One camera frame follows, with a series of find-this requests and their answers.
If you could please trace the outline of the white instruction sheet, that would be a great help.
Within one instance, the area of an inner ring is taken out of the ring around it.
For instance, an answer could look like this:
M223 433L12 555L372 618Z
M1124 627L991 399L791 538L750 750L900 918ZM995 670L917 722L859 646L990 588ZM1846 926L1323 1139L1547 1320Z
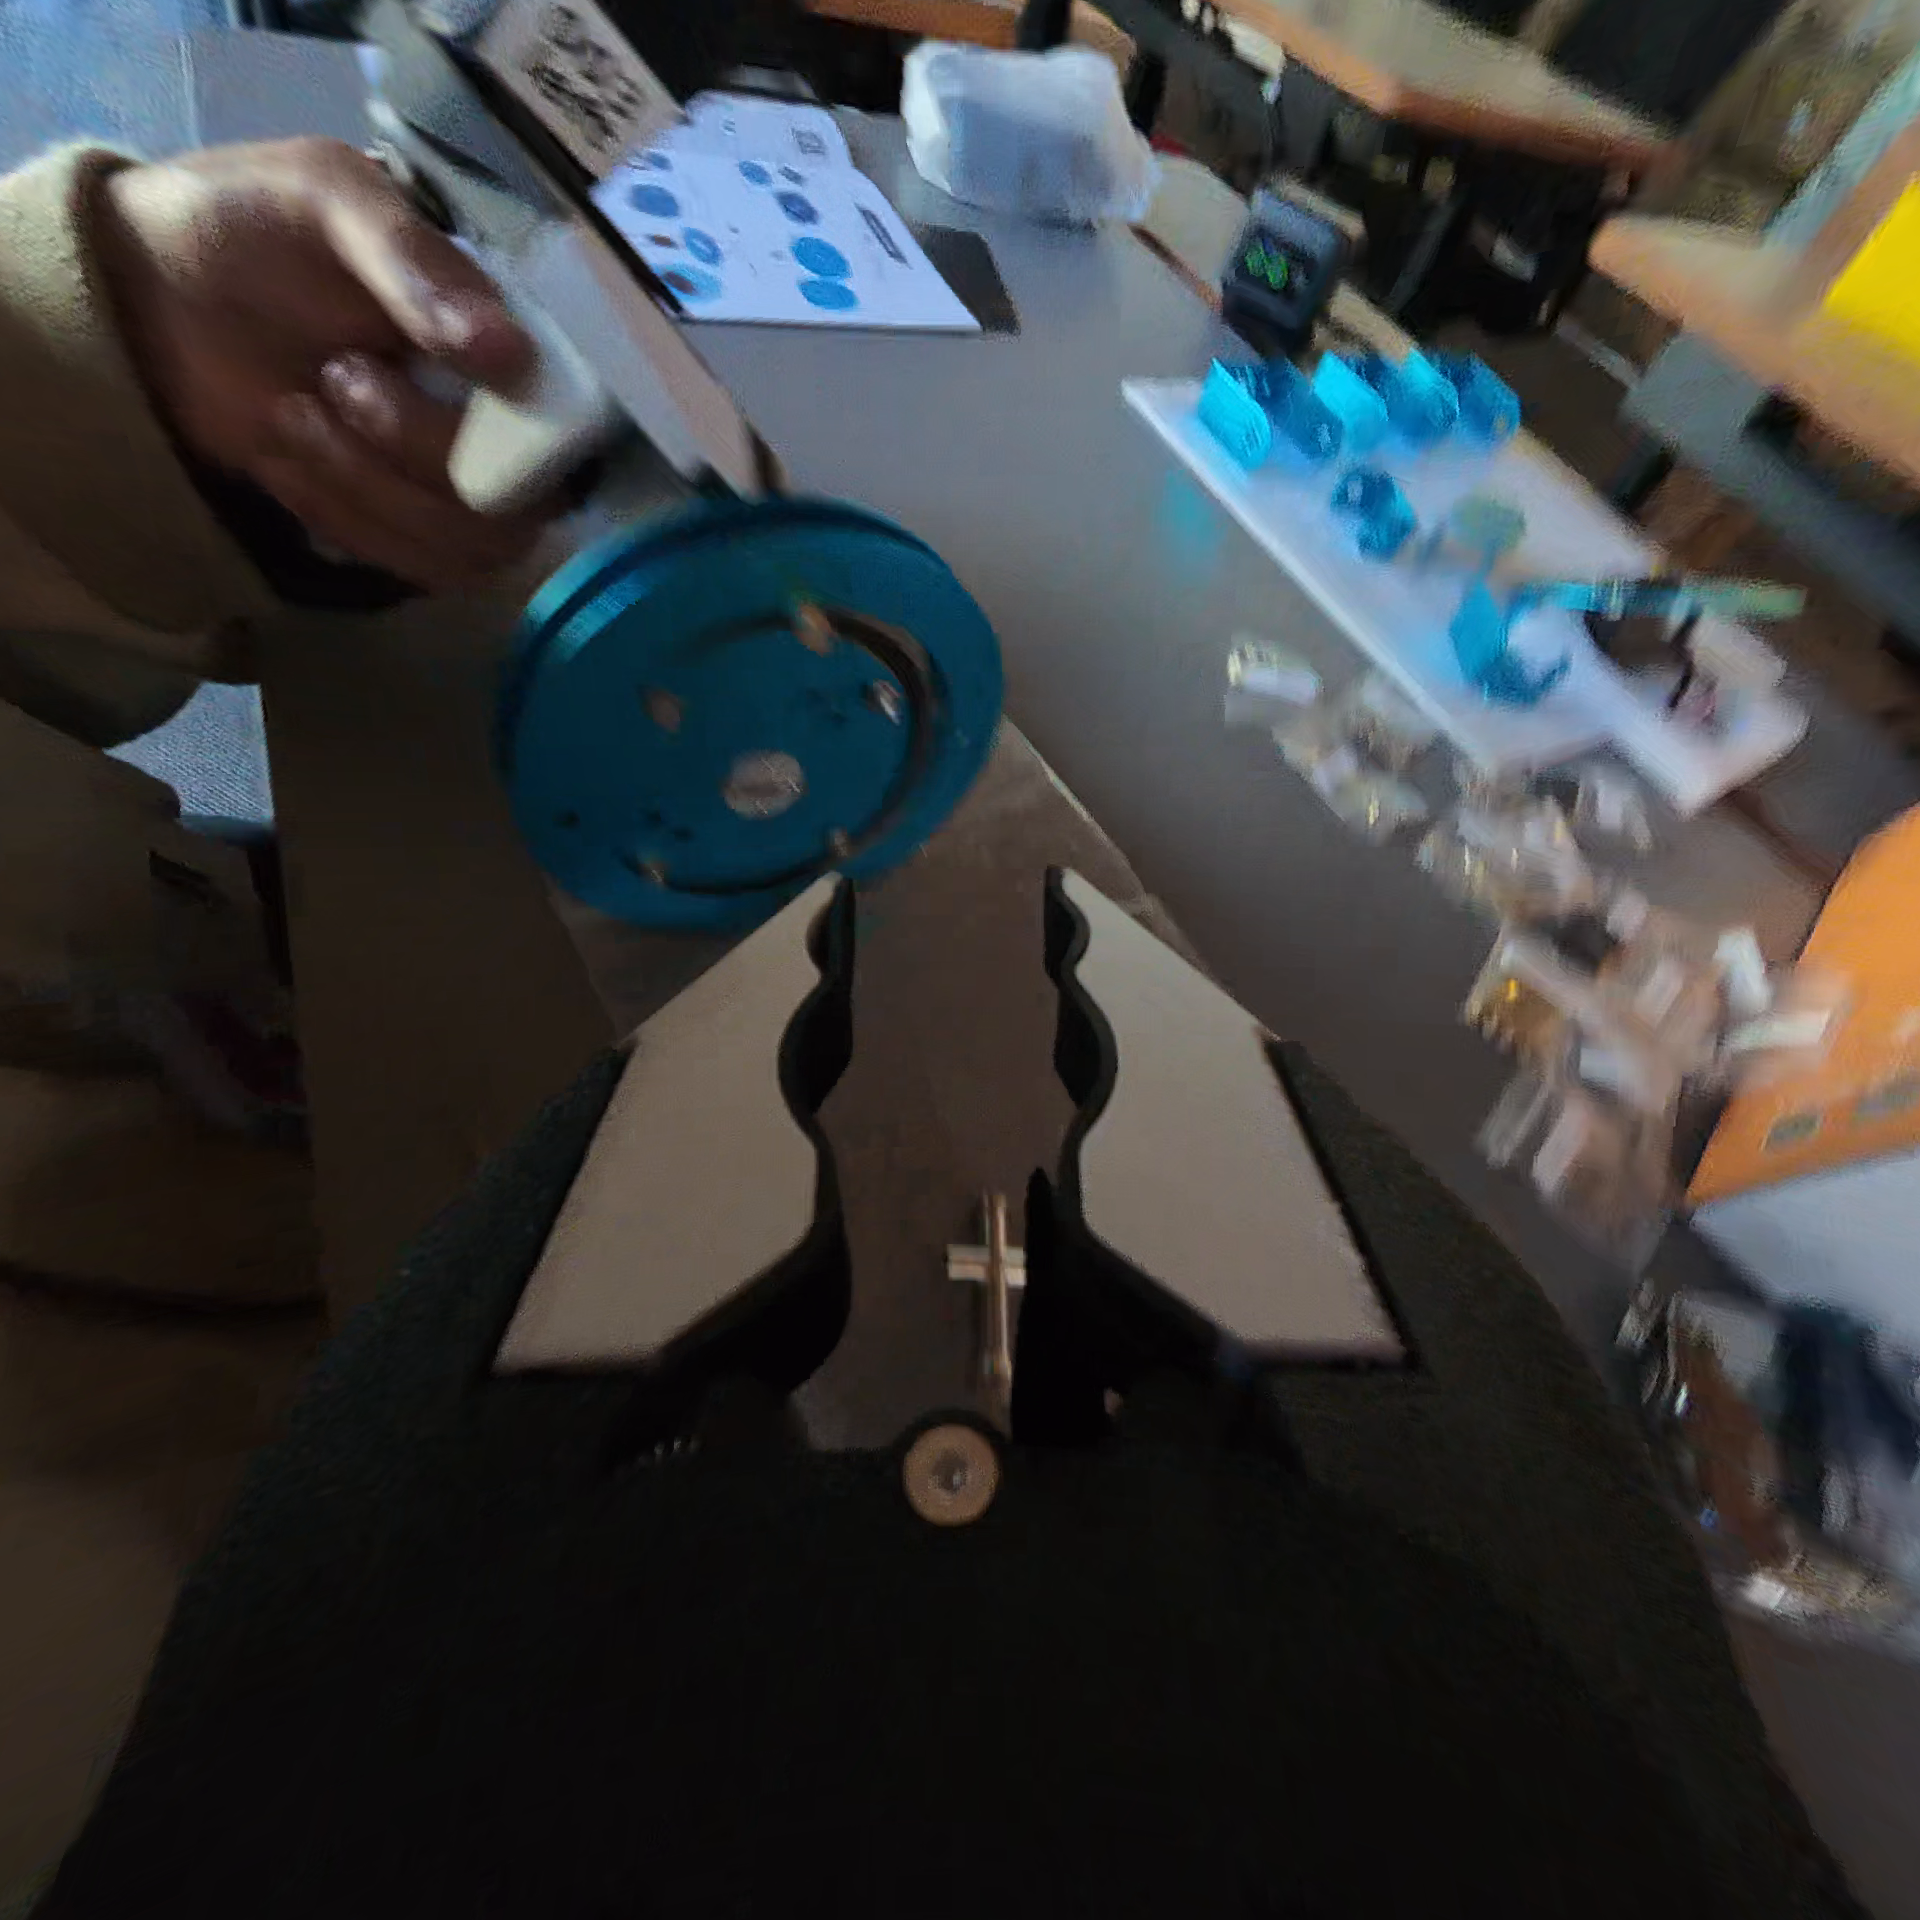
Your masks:
M981 327L816 104L702 91L624 156L593 201L696 322Z

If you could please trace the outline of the person's left hand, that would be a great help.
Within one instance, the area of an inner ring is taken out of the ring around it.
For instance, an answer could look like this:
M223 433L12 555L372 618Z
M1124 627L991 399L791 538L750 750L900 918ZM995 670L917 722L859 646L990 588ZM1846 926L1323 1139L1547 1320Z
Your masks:
M164 429L287 512L325 558L458 591L538 547L548 508L484 516L456 494L462 410L415 380L430 364L515 390L534 347L493 281L371 156L296 138L118 166L96 234Z

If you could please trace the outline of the white wrapped bundle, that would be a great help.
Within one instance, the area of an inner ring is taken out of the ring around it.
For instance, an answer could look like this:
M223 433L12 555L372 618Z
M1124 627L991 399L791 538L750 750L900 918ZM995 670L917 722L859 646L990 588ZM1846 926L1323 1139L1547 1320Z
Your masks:
M899 115L917 174L969 208L1135 224L1159 187L1114 64L1080 43L999 52L924 39L904 57Z

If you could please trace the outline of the wooden background table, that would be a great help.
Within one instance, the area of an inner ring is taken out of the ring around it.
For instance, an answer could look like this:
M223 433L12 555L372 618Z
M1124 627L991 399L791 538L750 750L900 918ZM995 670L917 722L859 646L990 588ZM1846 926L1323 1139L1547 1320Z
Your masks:
M1238 50L1282 57L1380 121L1475 147L1598 169L1662 165L1675 135L1567 78L1525 43L1418 3L1225 3Z

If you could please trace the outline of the metal cross socket wrench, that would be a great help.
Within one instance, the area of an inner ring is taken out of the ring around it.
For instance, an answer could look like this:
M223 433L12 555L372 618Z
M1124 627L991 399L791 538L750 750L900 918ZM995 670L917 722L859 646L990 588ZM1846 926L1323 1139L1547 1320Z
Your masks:
M945 1248L945 1275L974 1298L976 1371L981 1392L1011 1402L1020 1294L1026 1288L1026 1253L1015 1241L1011 1201L987 1189L977 1206L972 1241Z

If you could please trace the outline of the black flat pad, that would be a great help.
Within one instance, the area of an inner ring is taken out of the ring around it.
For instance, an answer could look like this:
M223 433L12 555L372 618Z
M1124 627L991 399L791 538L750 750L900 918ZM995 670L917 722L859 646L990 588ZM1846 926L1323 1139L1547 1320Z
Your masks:
M917 223L910 231L932 269L979 331L995 338L1017 338L1020 313L986 237L972 228L929 223Z

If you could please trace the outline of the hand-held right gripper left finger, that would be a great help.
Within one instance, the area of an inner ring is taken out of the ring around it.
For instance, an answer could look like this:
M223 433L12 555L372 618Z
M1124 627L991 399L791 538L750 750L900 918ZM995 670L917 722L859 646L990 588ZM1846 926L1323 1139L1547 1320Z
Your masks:
M636 1025L496 1375L794 1389L821 1367L852 1292L819 1110L850 1064L854 936L850 880L813 883Z

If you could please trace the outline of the teal round turntable base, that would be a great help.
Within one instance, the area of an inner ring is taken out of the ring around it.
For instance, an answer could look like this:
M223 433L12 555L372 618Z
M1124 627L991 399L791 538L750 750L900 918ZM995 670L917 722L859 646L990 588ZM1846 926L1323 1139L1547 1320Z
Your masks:
M1001 640L919 537L821 497L695 497L529 604L493 757L541 872L652 931L762 924L907 863L986 770Z

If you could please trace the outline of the yellow board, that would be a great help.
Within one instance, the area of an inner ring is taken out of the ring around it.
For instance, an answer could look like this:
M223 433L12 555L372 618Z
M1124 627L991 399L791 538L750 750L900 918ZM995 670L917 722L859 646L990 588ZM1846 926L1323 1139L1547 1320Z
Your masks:
M1918 364L1918 174L1897 190L1833 282L1822 317Z

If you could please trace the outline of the pile of small parts bags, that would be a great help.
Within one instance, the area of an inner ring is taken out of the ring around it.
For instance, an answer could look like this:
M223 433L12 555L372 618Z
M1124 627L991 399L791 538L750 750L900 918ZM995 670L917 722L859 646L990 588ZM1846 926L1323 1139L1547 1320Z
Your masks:
M1461 1023L1512 1064L1477 1151L1522 1178L1593 1253L1634 1275L1683 1203L1687 1139L1726 1099L1819 1064L1845 991L1772 964L1750 926L1654 905L1607 853L1654 851L1624 774L1482 774L1449 754L1451 788L1416 781L1440 736L1377 671L1328 690L1296 653L1235 633L1223 714L1361 841L1405 856L1494 929Z

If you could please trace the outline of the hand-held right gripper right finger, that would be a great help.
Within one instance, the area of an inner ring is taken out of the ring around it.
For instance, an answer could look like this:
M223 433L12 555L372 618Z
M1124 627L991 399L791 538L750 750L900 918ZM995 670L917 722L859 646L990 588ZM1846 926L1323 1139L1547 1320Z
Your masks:
M1011 1434L1082 1445L1153 1379L1231 1424L1285 1372L1418 1359L1284 1045L1072 868L1042 887L1059 1159L1028 1189Z

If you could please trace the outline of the blue U bracket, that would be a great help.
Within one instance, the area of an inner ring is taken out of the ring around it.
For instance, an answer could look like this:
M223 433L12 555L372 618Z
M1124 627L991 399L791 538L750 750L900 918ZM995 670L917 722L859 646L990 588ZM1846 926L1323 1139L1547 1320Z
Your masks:
M1378 467L1346 469L1332 486L1328 512L1368 564L1404 558L1420 529L1399 478Z

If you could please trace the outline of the teal oval plate with servo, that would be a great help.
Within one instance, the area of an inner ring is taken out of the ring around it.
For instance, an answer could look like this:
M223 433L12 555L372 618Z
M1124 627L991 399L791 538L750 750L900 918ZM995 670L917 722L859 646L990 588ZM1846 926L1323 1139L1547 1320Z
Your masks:
M1482 598L1502 618L1522 611L1557 609L1604 620L1664 618L1685 624L1690 618L1735 623L1784 623L1806 609L1806 588L1784 583L1741 581L1712 574L1651 573L1605 576L1596 581L1521 581L1502 587L1482 578Z

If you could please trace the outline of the black device with display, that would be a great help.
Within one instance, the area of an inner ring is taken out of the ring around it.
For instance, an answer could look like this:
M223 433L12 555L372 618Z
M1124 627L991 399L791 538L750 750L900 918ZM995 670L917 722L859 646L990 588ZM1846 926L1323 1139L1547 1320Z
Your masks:
M1225 327L1262 358L1299 363L1361 247L1357 210L1299 183L1257 190L1220 270Z

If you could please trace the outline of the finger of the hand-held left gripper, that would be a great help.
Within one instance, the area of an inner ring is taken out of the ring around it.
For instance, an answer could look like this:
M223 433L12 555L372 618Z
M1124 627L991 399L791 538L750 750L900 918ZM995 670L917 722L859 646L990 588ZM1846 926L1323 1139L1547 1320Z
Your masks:
M738 497L780 490L780 469L698 359L639 264L586 223L541 223L515 249L515 313L534 369L515 405L573 447L636 430L684 478Z

